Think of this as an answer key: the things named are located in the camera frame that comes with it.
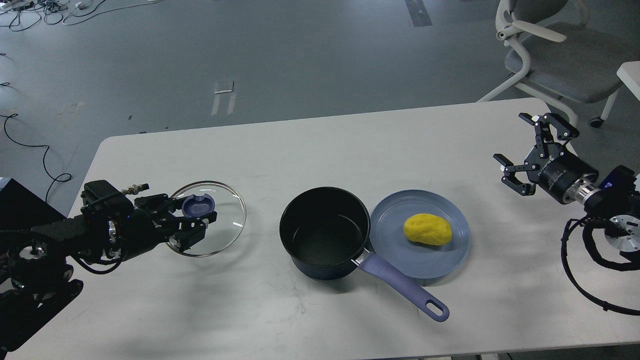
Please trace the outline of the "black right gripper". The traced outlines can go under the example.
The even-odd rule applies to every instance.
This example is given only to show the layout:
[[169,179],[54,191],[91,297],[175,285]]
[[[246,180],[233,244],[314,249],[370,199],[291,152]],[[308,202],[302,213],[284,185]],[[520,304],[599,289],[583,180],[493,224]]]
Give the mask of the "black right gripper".
[[[578,188],[584,183],[594,183],[599,171],[570,152],[570,141],[580,135],[578,128],[555,112],[531,115],[520,112],[518,117],[531,125],[535,132],[533,159],[545,160],[539,164],[515,165],[502,153],[494,153],[493,158],[502,169],[501,182],[520,196],[532,196],[537,185],[562,205],[576,201]],[[537,171],[537,185],[518,179],[517,173]]]

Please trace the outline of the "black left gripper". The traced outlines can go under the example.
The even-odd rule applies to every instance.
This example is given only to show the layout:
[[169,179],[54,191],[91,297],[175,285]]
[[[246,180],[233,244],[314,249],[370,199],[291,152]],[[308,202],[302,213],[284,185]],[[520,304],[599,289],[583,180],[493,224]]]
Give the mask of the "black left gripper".
[[217,221],[218,213],[169,219],[182,209],[184,202],[185,199],[166,193],[140,196],[134,201],[126,197],[115,200],[122,260],[131,260],[166,242],[174,251],[185,253],[203,240],[209,224]]

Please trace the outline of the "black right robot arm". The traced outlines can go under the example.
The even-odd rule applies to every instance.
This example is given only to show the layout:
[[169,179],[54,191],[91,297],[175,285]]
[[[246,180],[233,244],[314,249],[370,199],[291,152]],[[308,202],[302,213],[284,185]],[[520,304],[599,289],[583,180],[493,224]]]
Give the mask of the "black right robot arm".
[[570,141],[579,136],[569,121],[555,112],[521,112],[519,118],[534,128],[535,143],[523,164],[514,164],[501,153],[493,155],[502,167],[502,183],[523,197],[542,189],[562,205],[581,205],[585,215],[569,219],[560,239],[565,274],[579,293],[605,312],[637,317],[637,309],[583,289],[570,269],[568,253],[571,234],[581,228],[583,246],[596,264],[617,272],[638,271],[639,191],[634,171],[619,165],[599,181],[598,170],[569,150]]

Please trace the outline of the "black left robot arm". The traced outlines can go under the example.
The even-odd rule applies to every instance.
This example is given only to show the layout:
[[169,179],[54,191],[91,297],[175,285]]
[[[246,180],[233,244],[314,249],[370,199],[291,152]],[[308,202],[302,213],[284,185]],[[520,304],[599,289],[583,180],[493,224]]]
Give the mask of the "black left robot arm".
[[[75,300],[85,271],[106,275],[166,243],[183,254],[217,221],[209,194],[139,196],[148,184],[118,190],[106,180],[84,185],[80,215],[30,229],[1,231],[1,355],[16,351]],[[129,195],[136,195],[134,200]]]

